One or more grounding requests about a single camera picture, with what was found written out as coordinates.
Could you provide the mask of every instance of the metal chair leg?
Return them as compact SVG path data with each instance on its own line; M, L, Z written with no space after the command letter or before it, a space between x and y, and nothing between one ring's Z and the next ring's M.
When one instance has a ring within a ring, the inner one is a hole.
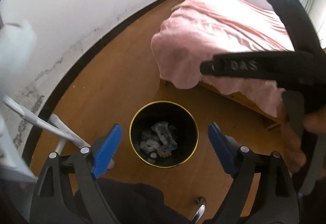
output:
M196 204L199 205L199 208L197 209L195 215L191 218L191 223L197 223L201 217L203 216L205 209L206 209L206 198L204 197L198 197L196 199Z

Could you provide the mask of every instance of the pink blanket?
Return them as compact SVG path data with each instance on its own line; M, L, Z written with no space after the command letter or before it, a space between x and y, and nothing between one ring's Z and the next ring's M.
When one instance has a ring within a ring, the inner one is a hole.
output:
M239 91L276 117L283 90L275 81L202 76L199 71L202 61L219 53L293 51L275 12L244 0L185 0L173 9L151 43L160 77L179 89L203 81L224 95Z

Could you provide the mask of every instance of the wooden floor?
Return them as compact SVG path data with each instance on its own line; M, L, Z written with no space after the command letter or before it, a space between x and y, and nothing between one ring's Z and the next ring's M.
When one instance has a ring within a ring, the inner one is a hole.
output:
M104 136L114 123L123 128L123 139L114 156L116 167L104 177L128 183L147 183L163 191L165 203L190 218L196 197L207 199L205 218L211 218L223 201L232 179L226 175L207 137L208 124L215 121L239 145L270 154L283 152L279 134L263 128L262 116L203 87L176 89L160 84L159 71L150 49L151 37L171 8L183 0L167 0L128 26L110 42L80 73L58 103L54 113L88 143ZM160 169L144 163L128 138L130 121L143 105L155 100L176 102L190 111L197 121L199 142L194 155L183 165ZM31 169L38 175L58 139L43 132L34 152ZM63 154L77 152L67 143ZM250 208L258 177L243 215ZM74 190L77 184L72 179Z

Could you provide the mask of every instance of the trash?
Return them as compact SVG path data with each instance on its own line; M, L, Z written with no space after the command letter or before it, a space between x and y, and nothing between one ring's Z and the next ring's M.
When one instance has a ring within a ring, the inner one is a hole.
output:
M152 152L152 153L151 153L151 158L152 158L152 159L156 159L156 158L157 158L157 153Z
M140 148L146 154L150 154L147 161L154 163L153 159L156 159L157 155L167 158L178 148L178 131L175 126L169 125L166 121L158 122L151 127L151 130L141 132L141 140Z

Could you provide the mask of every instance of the black trash can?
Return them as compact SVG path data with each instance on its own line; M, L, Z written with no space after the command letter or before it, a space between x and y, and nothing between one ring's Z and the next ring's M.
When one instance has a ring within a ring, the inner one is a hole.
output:
M141 133L152 125L167 121L178 131L178 148L167 158L157 157L155 163L147 161L148 154L140 148ZM147 164L159 168L171 168L185 163L195 152L198 143L198 127L193 116L174 102L151 102L142 107L133 117L129 138L136 154Z

